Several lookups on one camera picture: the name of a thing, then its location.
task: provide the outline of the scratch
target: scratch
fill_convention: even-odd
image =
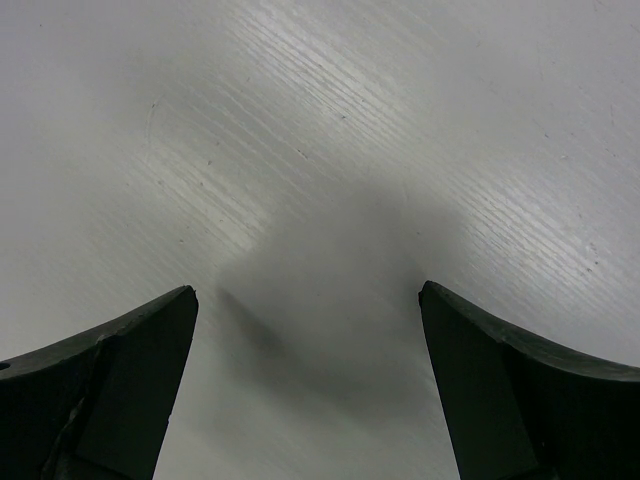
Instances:
[[[149,111],[147,112],[147,120],[144,127],[144,137],[147,144],[145,160],[149,160],[149,152],[151,151],[151,122],[153,121],[153,114],[160,103],[160,100],[162,100],[162,97],[163,95],[158,95],[158,98],[153,101],[151,108],[149,108]]]
[[[540,81],[544,82],[544,74],[542,73],[542,64],[540,63],[540,43],[536,43],[536,51],[538,52],[538,72],[540,73]]]

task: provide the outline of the white wooden surface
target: white wooden surface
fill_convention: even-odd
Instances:
[[[156,478],[455,479],[416,292],[640,365],[635,0],[0,2],[0,357],[184,283]]]

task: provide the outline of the dark green plastic part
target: dark green plastic part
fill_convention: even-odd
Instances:
[[[182,287],[2,362],[0,478],[150,480],[197,311]]]
[[[558,345],[431,282],[420,305],[461,480],[640,478],[640,369]]]

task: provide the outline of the white table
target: white table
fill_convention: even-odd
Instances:
[[[640,365],[640,3],[0,4],[0,358],[180,284],[156,479],[455,479],[427,278]]]

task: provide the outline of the wood grain texture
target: wood grain texture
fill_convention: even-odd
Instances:
[[[455,479],[424,279],[640,365],[639,53],[633,0],[4,1],[0,357],[192,284],[156,478]]]

